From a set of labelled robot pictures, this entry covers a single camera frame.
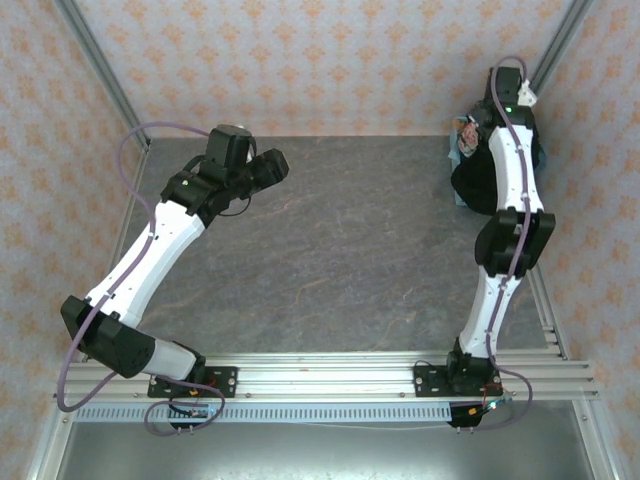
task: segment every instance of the purple cable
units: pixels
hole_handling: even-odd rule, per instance
[[[491,351],[491,334],[493,333],[493,327],[496,323],[496,319],[498,318],[498,311],[500,310],[500,304],[502,303],[502,299],[504,297],[504,289],[506,288],[507,282],[513,277],[516,271],[518,260],[520,259],[520,255],[522,254],[522,250],[524,249],[524,242],[526,241],[527,234],[529,233],[529,222],[531,221],[531,203],[529,201],[529,196],[527,194],[529,191],[529,178],[527,176],[527,159],[524,155],[524,149],[522,147],[522,143],[520,143],[520,138],[518,137],[518,134],[513,128],[513,124],[509,120],[509,117],[504,111],[504,108],[502,108],[502,105],[500,104],[500,100],[498,98],[498,92],[496,90],[496,79],[498,76],[498,67],[500,67],[500,65],[502,65],[506,60],[517,60],[522,66],[522,76],[525,79],[527,78],[527,65],[521,57],[518,57],[516,55],[508,55],[502,58],[493,68],[493,70],[491,71],[491,82],[490,82],[491,97],[493,99],[493,103],[495,103],[498,113],[500,114],[500,117],[502,117],[502,120],[504,121],[507,129],[509,130],[509,133],[513,137],[513,140],[516,144],[516,148],[518,150],[518,157],[520,158],[520,164],[522,167],[522,189],[523,189],[522,198],[525,206],[525,214],[524,214],[524,224],[522,225],[522,231],[520,232],[520,237],[518,238],[518,243],[516,244],[516,249],[515,249],[515,252],[513,253],[513,258],[511,259],[511,263],[509,264],[507,277],[503,278],[502,282],[500,282],[500,291],[498,292],[498,298],[493,308],[493,312],[491,313],[491,320],[489,321],[489,327],[487,328],[487,335],[485,337],[485,342],[487,345],[487,353],[489,354],[489,360],[491,361],[493,368],[495,368],[499,372],[506,373],[507,375],[511,375],[522,380],[527,386],[528,397],[527,397],[527,403],[525,404],[525,407],[518,413],[518,415],[502,423],[496,423],[493,425],[480,425],[474,428],[473,429],[474,431],[495,430],[498,428],[513,425],[514,423],[522,419],[522,417],[524,417],[527,414],[527,412],[531,408],[531,404],[533,403],[533,387],[531,386],[531,382],[529,381],[529,379],[520,373],[513,372],[511,370],[507,370],[506,368],[499,366],[496,363],[496,359],[495,359],[495,356],[493,355],[493,352]]]
[[[127,133],[127,135],[125,135],[123,137],[123,139],[120,141],[120,144],[118,145],[118,149],[116,150],[116,155],[115,155],[116,167],[118,168],[118,173],[120,174],[120,178],[122,179],[122,181],[126,185],[127,190],[129,190],[129,192],[131,192],[131,194],[138,201],[140,201],[140,203],[142,203],[142,205],[144,206],[145,210],[147,211],[147,215],[149,216],[149,236],[147,237],[147,240],[145,241],[145,243],[144,243],[144,245],[142,247],[142,250],[140,250],[140,253],[135,258],[135,260],[122,273],[122,275],[120,275],[120,277],[118,277],[118,279],[115,282],[113,282],[113,285],[111,285],[111,287],[109,287],[107,289],[107,292],[105,292],[103,297],[100,300],[98,300],[98,303],[96,303],[96,305],[91,309],[91,311],[87,315],[87,318],[84,320],[84,322],[82,323],[82,325],[78,329],[78,333],[73,338],[73,340],[71,342],[71,345],[69,346],[69,349],[67,350],[67,353],[65,354],[64,361],[62,363],[62,368],[60,370],[60,375],[58,377],[58,384],[57,384],[57,389],[56,389],[56,401],[57,401],[57,404],[58,404],[58,408],[60,410],[62,410],[63,412],[67,412],[67,413],[73,412],[73,411],[79,409],[80,407],[82,407],[83,405],[85,405],[100,390],[102,390],[102,388],[113,377],[115,377],[117,375],[116,372],[112,372],[109,375],[107,375],[106,377],[104,377],[100,381],[100,383],[98,383],[98,385],[96,385],[96,387],[93,390],[91,390],[91,392],[89,392],[83,399],[81,399],[75,405],[70,405],[69,406],[64,402],[64,397],[65,397],[64,387],[65,387],[65,385],[67,383],[67,375],[69,373],[69,367],[71,366],[71,363],[73,362],[73,356],[74,356],[74,354],[76,352],[76,349],[80,345],[80,342],[82,341],[82,338],[84,337],[84,334],[87,332],[87,330],[91,326],[91,323],[95,319],[95,317],[98,314],[98,312],[100,311],[100,309],[104,306],[106,301],[113,295],[114,290],[116,290],[122,284],[122,282],[125,281],[125,279],[131,274],[131,272],[142,261],[143,257],[149,251],[149,248],[151,247],[151,243],[153,242],[153,237],[154,237],[155,230],[156,230],[156,216],[155,216],[155,213],[153,211],[153,208],[151,207],[151,204],[149,203],[149,201],[146,198],[144,198],[140,193],[138,193],[136,191],[136,189],[131,184],[129,179],[124,174],[124,171],[122,170],[122,149],[124,148],[124,145],[127,142],[127,140],[129,140],[129,138],[131,138],[133,135],[135,135],[140,130],[143,130],[145,128],[151,128],[151,127],[170,127],[170,128],[177,128],[179,130],[186,130],[188,132],[198,133],[198,134],[204,135],[204,136],[208,136],[209,135],[207,132],[205,132],[203,130],[199,130],[197,128],[189,127],[189,126],[186,126],[186,125],[180,125],[178,123],[173,123],[173,122],[150,122],[150,123],[143,123],[141,125],[138,125],[137,127],[132,128],[129,131],[129,133]]]
[[[201,424],[190,428],[189,431],[192,433],[195,432],[196,430],[201,430],[211,425],[211,423],[213,423],[213,421],[220,416],[220,414],[222,413],[222,410],[224,410],[224,405],[226,403],[224,399],[224,395],[217,388],[210,387],[209,385],[200,385],[197,383],[183,382],[182,380],[174,380],[173,378],[164,377],[164,376],[158,376],[158,378],[166,382],[175,383],[176,385],[180,385],[181,387],[197,388],[200,390],[209,390],[210,392],[220,397],[220,407],[218,407],[218,410],[216,411],[216,413],[211,415],[211,418],[205,420]],[[181,430],[157,430],[155,427],[152,426],[151,422],[149,422],[149,416],[151,415],[151,411],[154,408],[159,407],[160,405],[194,407],[195,404],[191,402],[181,402],[176,400],[160,400],[159,402],[155,402],[154,404],[152,404],[144,414],[144,428],[147,429],[147,432],[153,435],[157,435],[158,437],[171,437],[172,435],[180,435]]]

